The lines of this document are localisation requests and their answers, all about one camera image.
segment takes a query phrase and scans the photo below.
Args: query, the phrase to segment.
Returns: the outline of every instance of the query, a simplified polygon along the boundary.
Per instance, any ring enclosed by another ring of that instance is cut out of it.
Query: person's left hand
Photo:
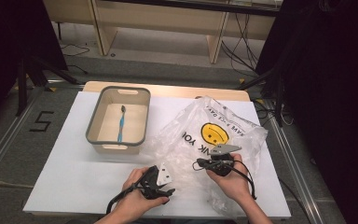
[[[123,190],[131,186],[131,184],[141,178],[141,176],[149,169],[144,167],[141,169],[134,169],[130,173],[129,178],[123,184]],[[149,209],[167,203],[170,199],[167,197],[160,197],[154,200],[147,200],[139,189],[127,194],[121,199],[113,211],[102,218],[97,223],[128,223],[141,217]]]

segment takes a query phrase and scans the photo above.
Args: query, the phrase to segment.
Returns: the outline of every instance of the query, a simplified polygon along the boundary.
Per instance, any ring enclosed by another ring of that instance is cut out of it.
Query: plastic bin
[[[122,139],[119,123],[125,106]],[[145,140],[150,91],[144,88],[109,86],[101,91],[89,127],[87,140],[100,153],[138,154]]]

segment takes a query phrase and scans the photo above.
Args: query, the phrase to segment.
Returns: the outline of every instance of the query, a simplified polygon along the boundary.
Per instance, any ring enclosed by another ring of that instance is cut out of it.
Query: person's arm
[[[127,181],[123,184],[123,189],[127,189],[132,183],[141,178],[148,167],[134,169]],[[121,199],[111,213],[101,218],[96,224],[122,224],[132,222],[141,217],[146,211],[169,201],[167,197],[160,197],[154,200],[147,200],[139,189],[127,194]]]
[[[234,161],[242,161],[240,154],[232,153]],[[245,167],[239,162],[234,163],[234,168],[241,171],[245,175],[247,171]],[[220,176],[215,174],[213,171],[206,171],[208,176],[222,189],[228,198],[234,200],[245,212],[252,224],[265,224],[272,223],[266,214],[261,210],[249,191],[248,181],[243,176],[231,171],[226,176]]]

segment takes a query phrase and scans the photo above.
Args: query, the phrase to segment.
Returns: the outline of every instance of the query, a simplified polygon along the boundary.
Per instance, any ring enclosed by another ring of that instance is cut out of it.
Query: black number on floor
[[[40,118],[44,114],[54,114],[54,112],[53,111],[40,111],[39,116],[37,116],[37,119],[34,123],[43,123],[43,124],[46,124],[46,126],[44,129],[30,129],[30,132],[45,132],[48,129],[48,126],[50,125],[51,121],[40,120]]]

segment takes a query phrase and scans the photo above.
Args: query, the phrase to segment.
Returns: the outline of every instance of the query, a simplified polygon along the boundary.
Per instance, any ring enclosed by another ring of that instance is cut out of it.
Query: person's right hand
[[[231,153],[234,161],[242,161],[240,154]],[[234,168],[247,175],[246,168],[240,162],[234,162]],[[251,196],[248,186],[248,181],[243,176],[231,171],[226,176],[220,176],[215,174],[211,170],[207,170],[208,176],[222,189],[228,198],[238,202],[239,199]]]

